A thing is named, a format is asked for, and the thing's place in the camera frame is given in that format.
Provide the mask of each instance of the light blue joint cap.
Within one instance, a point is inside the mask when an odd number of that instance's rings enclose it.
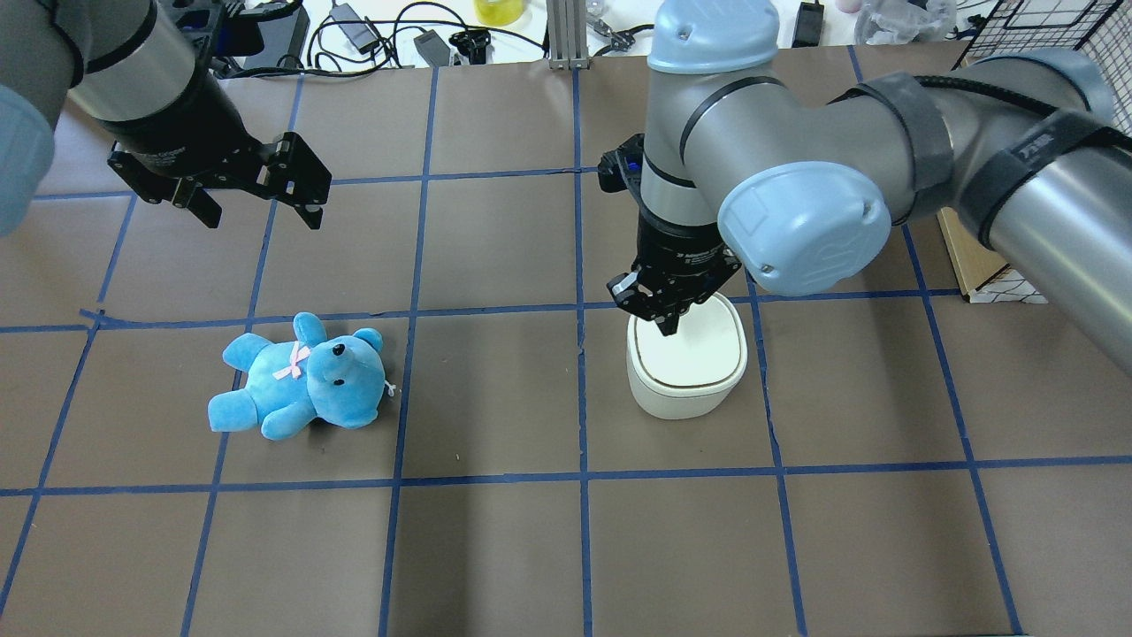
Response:
[[[51,167],[51,126],[27,100],[0,84],[0,236],[11,233]]]
[[[719,231],[771,293],[821,292],[860,272],[889,239],[881,189],[840,163],[804,161],[753,174],[719,209]]]
[[[649,67],[661,72],[728,72],[778,53],[778,10],[769,0],[667,0],[655,24]]]
[[[1066,79],[1077,86],[1077,89],[1084,95],[1084,101],[1089,104],[1089,111],[1104,121],[1112,123],[1116,117],[1116,102],[1113,89],[1100,72],[1100,67],[1088,55],[1072,49],[1035,49],[1023,53],[1003,53],[990,55],[978,63],[994,59],[1017,58],[1021,60],[1034,60],[1045,64],[1065,76]]]

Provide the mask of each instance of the blue tape line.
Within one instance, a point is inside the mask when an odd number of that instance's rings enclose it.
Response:
[[[958,289],[937,289],[929,290],[932,295],[959,295]],[[825,292],[821,294],[811,294],[805,296],[780,296],[780,295],[760,295],[760,302],[783,302],[783,301],[795,301],[795,300],[847,300],[847,299],[861,299],[861,298],[889,298],[889,296],[918,296],[921,292],[912,290],[894,290],[894,291],[882,291],[882,292]],[[751,302],[749,295],[730,295],[728,299],[731,302],[738,304],[744,302]],[[585,309],[614,309],[616,303],[611,300],[604,301],[585,301],[583,302]],[[576,311],[576,302],[557,302],[557,303],[544,303],[544,304],[497,304],[497,305],[486,305],[486,307],[451,307],[451,308],[439,308],[439,309],[418,309],[412,311],[409,309],[396,309],[389,311],[340,311],[340,312],[326,312],[318,313],[318,317],[324,321],[368,321],[376,320],[376,318],[408,318],[410,315],[415,316],[478,316],[478,315],[494,315],[494,313],[515,313],[524,311]],[[93,318],[97,313],[89,309],[79,309],[79,315],[86,318]],[[251,317],[250,324],[254,326],[271,325],[271,324],[290,324],[293,320],[291,315],[266,315],[266,316],[254,316]],[[247,318],[216,318],[216,320],[208,321],[129,321],[126,318],[117,318],[113,316],[102,315],[101,317],[102,326],[100,330],[115,332],[115,330],[196,330],[204,328],[231,328],[234,326],[246,326],[249,321]],[[85,332],[86,326],[72,325],[72,326],[12,326],[12,327],[0,327],[0,334],[8,333],[77,333]]]
[[[421,181],[420,174],[402,174],[393,177],[353,177],[348,179],[332,179],[331,186],[361,186],[367,183],[405,183]]]
[[[1009,458],[1003,460],[976,460],[980,470],[1005,470],[1021,467],[1094,467],[1098,465],[1132,465],[1132,456],[1078,456],[1069,458]]]
[[[466,484],[524,484],[530,482],[574,482],[582,480],[577,472],[550,474],[496,474],[479,476],[440,476],[402,479],[401,487],[454,487]]]
[[[777,467],[707,467],[698,470],[616,470],[590,472],[591,481],[617,480],[680,480],[710,477],[751,477],[773,476],[780,471]]]
[[[43,489],[42,496],[139,496],[161,493],[207,493],[212,489],[208,484],[123,484],[109,487],[48,487]]]
[[[334,491],[341,489],[383,489],[393,487],[393,479],[320,480],[298,482],[221,483],[221,493],[249,493],[264,491]]]
[[[852,74],[857,76],[857,81],[865,81],[865,76],[860,72],[860,61],[857,60],[857,50],[854,49],[852,44],[847,46],[849,51],[849,63],[852,64]]]
[[[78,324],[71,326],[8,326],[0,328],[0,335],[37,335],[44,333],[85,333],[89,330],[87,326]]]
[[[1015,635],[1022,632],[1022,625],[1018,618],[1018,609],[1014,606],[1014,596],[1010,589],[1010,580],[1006,577],[1006,568],[1002,561],[1002,551],[998,548],[998,539],[995,535],[994,523],[990,520],[990,508],[987,506],[986,494],[983,491],[983,479],[979,477],[978,465],[975,462],[975,450],[971,448],[971,440],[967,432],[967,423],[963,420],[963,412],[959,406],[959,394],[955,391],[955,382],[951,375],[951,365],[947,362],[947,353],[943,346],[943,337],[940,335],[940,326],[935,320],[935,308],[932,305],[932,294],[927,291],[927,283],[924,279],[924,269],[920,267],[919,256],[916,252],[916,242],[908,230],[908,225],[902,227],[904,244],[908,247],[908,255],[912,260],[912,269],[916,272],[916,283],[923,293],[924,311],[927,313],[928,327],[932,330],[932,341],[935,343],[935,353],[940,359],[940,369],[943,372],[943,381],[947,388],[947,398],[951,402],[951,411],[955,418],[955,428],[959,430],[959,439],[963,446],[963,457],[967,459],[968,472],[971,476],[971,485],[975,489],[975,499],[979,507],[979,517],[983,519],[983,528],[986,532],[987,545],[990,550],[990,559],[994,562],[995,575],[998,577],[998,588],[1002,592],[1003,603],[1006,605],[1006,616],[1010,618],[1010,628]]]
[[[964,460],[942,460],[932,463],[876,463],[864,465],[798,465],[783,467],[788,476],[814,476],[830,474],[891,474],[907,472],[951,472],[966,470]]]
[[[104,199],[108,197],[130,197],[134,190],[112,190],[109,192],[60,192],[55,195],[36,195],[33,201],[63,201],[69,199]]]
[[[598,166],[576,167],[540,167],[532,170],[494,170],[487,172],[443,172],[429,174],[429,181],[449,181],[454,179],[494,179],[497,177],[540,177],[546,174],[574,174],[597,172]],[[334,179],[333,186],[354,186],[362,183],[402,183],[406,181],[423,181],[423,174],[401,174],[392,177],[354,177],[349,179]]]
[[[275,212],[277,209],[278,201],[272,199],[272,207],[267,210],[267,223],[264,224],[264,241],[259,246],[259,260],[256,261],[256,277],[251,281],[251,296],[248,299],[248,316],[245,318],[245,327],[249,333],[251,332],[251,326],[254,325],[256,305],[259,304],[259,289],[264,282],[264,268],[267,266],[267,250],[271,249],[272,232],[275,229]]]
[[[1129,456],[1069,456],[1064,458],[1002,458],[976,460],[979,470],[1057,468],[1132,465]],[[692,470],[614,470],[588,472],[586,481],[621,480],[695,480],[713,477],[752,477],[831,475],[831,474],[885,474],[909,472],[954,472],[968,468],[966,460],[942,460],[931,463],[878,463],[861,465],[795,465],[777,467],[705,467]],[[428,488],[468,484],[524,484],[531,482],[574,482],[582,480],[581,472],[488,474],[471,476],[437,476],[402,479],[401,487]],[[393,487],[393,479],[366,479],[341,481],[292,481],[292,482],[246,482],[221,483],[221,493],[245,493],[252,491],[321,491],[337,489],[377,489]],[[45,487],[0,489],[0,498],[27,498],[40,493],[44,498],[55,496],[106,496],[106,494],[161,494],[161,493],[207,493],[211,484],[142,484],[106,487]]]
[[[496,170],[492,172],[449,172],[447,174],[434,174],[429,177],[432,180],[451,180],[451,179],[495,179],[498,177],[546,177],[548,174],[581,174],[583,172],[593,172],[581,165],[575,167],[543,167],[534,170]]]
[[[586,432],[585,399],[585,281],[582,274],[582,89],[578,70],[571,71],[574,115],[574,294],[577,307],[577,445],[578,507],[582,533],[582,631],[593,637],[593,582],[590,559],[590,441]]]
[[[19,561],[24,556],[24,546],[27,545],[27,535],[32,531],[32,522],[35,519],[35,511],[40,507],[43,488],[48,484],[48,474],[51,473],[51,463],[55,458],[55,450],[59,448],[59,439],[63,433],[63,424],[70,413],[71,402],[75,399],[75,389],[78,387],[79,378],[86,368],[87,359],[91,356],[91,346],[94,345],[94,337],[98,334],[98,322],[95,321],[86,334],[86,344],[83,346],[83,354],[79,355],[78,364],[75,367],[75,375],[71,377],[70,386],[67,387],[67,395],[63,397],[62,407],[59,410],[59,419],[55,420],[55,429],[51,432],[51,444],[48,446],[48,454],[43,458],[43,466],[40,468],[40,479],[36,482],[32,501],[27,507],[27,516],[24,517],[24,526],[19,531],[19,539],[16,541],[16,549],[12,551],[11,562],[8,565],[8,574],[5,576],[3,588],[0,588],[0,617],[3,617],[3,609],[8,604],[8,595],[11,593],[12,582],[16,580],[16,570],[19,569]]]
[[[959,295],[958,289],[938,289],[929,290],[933,295]],[[815,294],[806,295],[781,295],[781,294],[760,294],[758,302],[781,302],[790,300],[849,300],[849,299],[861,299],[861,298],[901,298],[901,296],[920,296],[924,292],[920,290],[877,290],[877,291],[863,291],[863,292],[818,292]]]
[[[138,196],[130,197],[130,205],[126,207],[126,216],[122,217],[122,225],[118,230],[118,238],[114,240],[114,249],[110,252],[110,264],[106,265],[106,275],[102,277],[102,286],[98,287],[96,302],[106,300],[106,291],[110,290],[110,278],[114,275],[114,267],[118,266],[118,256],[122,251],[122,243],[126,242],[126,231],[130,226],[130,218],[134,217],[134,208],[138,205]]]
[[[233,390],[239,388],[239,380],[232,384]],[[208,485],[208,503],[205,506],[205,519],[200,525],[200,540],[197,542],[197,557],[192,562],[192,577],[189,579],[189,594],[185,601],[185,614],[181,617],[181,637],[189,637],[192,627],[192,612],[197,605],[197,592],[200,589],[200,573],[205,567],[205,553],[208,551],[208,539],[212,535],[213,514],[216,511],[216,484],[224,467],[224,454],[228,449],[228,433],[220,437],[216,451],[216,464],[213,467],[213,483]]]
[[[417,345],[417,309],[420,305],[421,267],[424,262],[424,227],[428,213],[429,170],[432,165],[432,135],[436,128],[436,94],[440,78],[432,68],[432,84],[428,98],[428,126],[424,130],[424,162],[421,167],[421,201],[417,214],[417,255],[413,260],[413,291],[409,307],[409,336],[405,342],[405,365],[401,378],[401,413],[397,418],[397,449],[393,462],[393,489],[389,494],[389,526],[385,536],[385,570],[381,574],[381,605],[378,611],[377,634],[388,635],[389,600],[393,595],[393,560],[397,542],[397,517],[401,513],[401,482],[405,466],[405,438],[409,424],[409,397],[412,389],[413,351]]]
[[[801,576],[798,571],[798,551],[794,542],[794,520],[790,517],[790,499],[787,493],[786,468],[782,465],[782,449],[779,447],[778,436],[774,433],[774,419],[771,410],[771,393],[766,381],[766,346],[763,339],[763,317],[758,310],[758,290],[751,276],[747,276],[747,292],[751,294],[751,313],[754,318],[755,328],[755,353],[758,359],[758,378],[763,391],[763,406],[766,414],[766,431],[771,442],[771,458],[774,462],[774,480],[778,487],[779,516],[782,519],[782,542],[786,550],[787,570],[790,576],[790,596],[794,600],[794,618],[798,626],[798,634],[805,637],[809,635],[806,628],[806,606],[801,596]]]
[[[291,102],[291,117],[288,120],[288,129],[294,129],[294,122],[299,118],[299,103],[302,98],[302,85],[303,78],[299,77],[295,81],[294,87],[294,98]],[[272,199],[271,208],[267,212],[267,221],[264,223],[264,238],[259,246],[259,258],[256,261],[256,275],[251,283],[251,293],[248,298],[248,313],[245,316],[243,332],[250,333],[252,327],[252,318],[256,315],[256,304],[259,302],[259,289],[263,283],[264,267],[267,264],[267,250],[271,248],[272,241],[272,230],[275,227],[275,212],[278,208],[278,201]],[[243,378],[243,373],[237,371],[232,376],[232,391],[240,389],[240,382]],[[213,515],[216,511],[216,498],[220,492],[221,476],[224,472],[224,458],[228,455],[228,439],[229,434],[222,433],[220,436],[220,444],[216,447],[216,463],[213,466],[213,477],[212,484],[208,490],[208,503],[205,506],[205,519],[200,525],[200,541],[197,544],[197,557],[192,565],[192,577],[189,580],[189,594],[185,601],[185,614],[181,618],[181,637],[189,637],[189,630],[192,627],[192,613],[196,610],[197,603],[197,591],[200,586],[200,574],[204,570],[205,554],[208,551],[208,539],[212,535],[212,520]]]

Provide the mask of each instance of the stuffed toy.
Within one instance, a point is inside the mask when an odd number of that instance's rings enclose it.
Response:
[[[248,334],[224,350],[224,363],[247,373],[248,382],[208,403],[214,432],[259,425],[264,438],[283,440],[315,419],[349,430],[377,419],[381,396],[394,389],[378,356],[381,335],[363,328],[327,341],[323,322],[307,311],[295,315],[293,326],[297,342],[274,344]]]

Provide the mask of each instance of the plastic bag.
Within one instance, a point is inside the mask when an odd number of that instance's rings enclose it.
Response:
[[[943,40],[955,26],[955,0],[865,0],[857,17],[857,44],[906,44]]]

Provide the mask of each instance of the teddy bear arm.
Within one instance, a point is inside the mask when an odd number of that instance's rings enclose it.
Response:
[[[302,431],[315,420],[315,406],[309,401],[292,403],[286,407],[276,410],[264,419],[261,428],[264,438],[268,440],[283,440]]]
[[[291,327],[294,328],[294,336],[299,343],[315,347],[318,344],[326,343],[326,328],[323,327],[323,322],[319,320],[318,316],[309,311],[300,311],[294,315],[294,320],[291,322]]]

